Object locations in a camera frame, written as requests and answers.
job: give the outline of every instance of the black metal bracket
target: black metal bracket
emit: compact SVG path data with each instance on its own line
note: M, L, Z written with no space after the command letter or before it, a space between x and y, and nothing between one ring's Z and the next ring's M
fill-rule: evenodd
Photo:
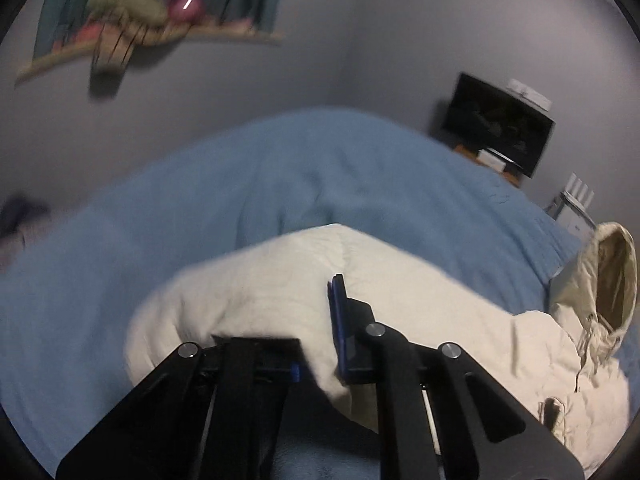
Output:
M408 342L348 298L340 275L329 298L341 378L376 384L382 480L439 480L440 462L449 480L584 478L571 453L460 346ZM302 362L297 340L235 338L206 350L184 343L65 456L56 478L268 478L262 436L275 442ZM265 388L282 402L260 404Z
M459 345L409 343L348 298L341 275L329 291L341 376L377 385L382 479L440 478L423 391L447 479L584 478L576 458Z

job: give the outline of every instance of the bed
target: bed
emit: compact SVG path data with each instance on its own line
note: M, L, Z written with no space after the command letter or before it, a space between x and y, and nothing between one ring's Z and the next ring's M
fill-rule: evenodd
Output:
M512 314L543 310L548 280L579 248L498 174L381 118L316 108L247 124L98 193L0 278L0 403L22 441L53 475L131 388L129 320L179 269L333 222L420 256ZM632 415L636 339L617 355ZM295 409L293 399L290 442L301 428ZM335 415L318 410L305 416ZM307 453L332 471L326 478L370 478L372 436L335 425L353 433L334 443L350 465L336 465L319 428L295 456L276 454L280 477L296 478Z

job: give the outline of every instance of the pink ball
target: pink ball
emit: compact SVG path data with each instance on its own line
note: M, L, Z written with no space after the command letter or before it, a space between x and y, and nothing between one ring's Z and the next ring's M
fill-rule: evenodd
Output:
M82 43L83 41L97 40L102 34L102 23L87 23L83 28L76 32L74 40L76 43Z
M167 10L169 19L178 23L198 23L206 12L202 0L170 0Z

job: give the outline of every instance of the tv stand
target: tv stand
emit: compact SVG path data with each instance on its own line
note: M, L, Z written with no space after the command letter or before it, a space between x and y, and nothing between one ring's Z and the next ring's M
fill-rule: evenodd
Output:
M475 162L476 164L479 164L480 166L486 167L485 164L483 164L478 160L478 152L471 151L464 144L457 145L453 151L456 153L459 153L462 156L465 156L466 158L468 158L469 160L472 160L473 162ZM505 170L501 173L501 175L512 186L515 186L517 188L520 187L520 174L511 173L510 171Z

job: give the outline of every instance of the tv screen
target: tv screen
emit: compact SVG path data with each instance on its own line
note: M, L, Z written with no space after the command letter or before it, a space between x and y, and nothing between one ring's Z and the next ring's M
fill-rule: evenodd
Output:
M531 176L553 126L542 112L462 73L443 127L471 147L491 148Z

